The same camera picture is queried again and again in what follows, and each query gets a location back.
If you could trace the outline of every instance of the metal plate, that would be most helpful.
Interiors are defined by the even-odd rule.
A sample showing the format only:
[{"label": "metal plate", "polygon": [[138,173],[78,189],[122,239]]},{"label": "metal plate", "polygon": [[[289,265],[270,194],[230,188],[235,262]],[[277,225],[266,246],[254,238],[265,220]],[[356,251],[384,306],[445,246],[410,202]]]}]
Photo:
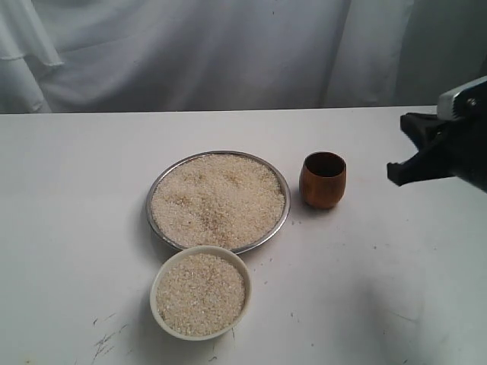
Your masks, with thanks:
[{"label": "metal plate", "polygon": [[282,227],[284,224],[286,218],[288,217],[289,214],[289,208],[291,207],[291,194],[289,192],[289,186],[288,183],[286,182],[284,176],[269,162],[263,160],[262,158],[258,158],[256,156],[253,156],[252,154],[246,154],[244,152],[237,152],[237,151],[209,151],[209,152],[203,152],[201,154],[195,154],[193,156],[189,156],[181,161],[176,162],[173,166],[169,167],[167,170],[165,170],[152,184],[151,189],[149,190],[149,193],[147,195],[147,200],[145,202],[145,210],[147,213],[147,218],[149,221],[149,224],[151,225],[152,230],[154,233],[161,238],[165,243],[167,243],[169,246],[171,246],[173,249],[176,249],[178,251],[181,251],[183,249],[187,249],[185,246],[181,246],[179,243],[174,242],[172,239],[167,237],[163,232],[159,230],[159,227],[155,223],[154,218],[152,217],[152,210],[151,210],[151,202],[152,202],[152,196],[154,195],[155,189],[158,187],[158,184],[161,182],[161,180],[167,176],[171,171],[174,169],[178,168],[182,164],[189,162],[191,160],[195,160],[196,158],[200,158],[203,156],[208,156],[210,154],[233,154],[236,156],[241,156],[241,157],[246,157],[250,158],[251,160],[255,160],[258,163],[261,163],[264,166],[267,166],[277,177],[277,180],[279,181],[279,185],[281,186],[281,193],[284,195],[284,208],[282,209],[282,215],[275,224],[275,226],[260,240],[257,240],[254,243],[251,243],[246,246],[242,246],[236,249],[232,249],[231,251],[233,253],[236,253],[237,255],[249,251],[251,249],[255,249],[256,247],[262,245],[264,242],[268,241],[272,236],[274,236],[277,231]]}]

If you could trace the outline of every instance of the table surface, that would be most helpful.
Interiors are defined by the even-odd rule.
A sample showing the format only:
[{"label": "table surface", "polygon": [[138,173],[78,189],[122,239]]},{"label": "table surface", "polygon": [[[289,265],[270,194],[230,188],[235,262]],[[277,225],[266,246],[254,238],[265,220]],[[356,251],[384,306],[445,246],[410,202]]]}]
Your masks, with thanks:
[{"label": "table surface", "polygon": [[[431,107],[0,116],[2,364],[467,364],[487,356],[487,195],[457,178],[396,187],[399,116]],[[144,200],[186,156],[245,151],[292,191],[282,230],[241,257],[234,333],[191,343],[151,317],[173,254]],[[297,194],[304,158],[344,157],[331,211]]]}]

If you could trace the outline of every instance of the brown cup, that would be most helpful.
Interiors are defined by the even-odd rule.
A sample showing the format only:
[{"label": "brown cup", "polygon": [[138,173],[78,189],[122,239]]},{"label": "brown cup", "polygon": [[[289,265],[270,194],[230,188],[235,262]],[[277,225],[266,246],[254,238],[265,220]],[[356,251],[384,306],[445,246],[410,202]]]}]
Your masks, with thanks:
[{"label": "brown cup", "polygon": [[306,157],[299,179],[302,199],[312,207],[334,207],[345,192],[347,165],[337,154],[317,152]]}]

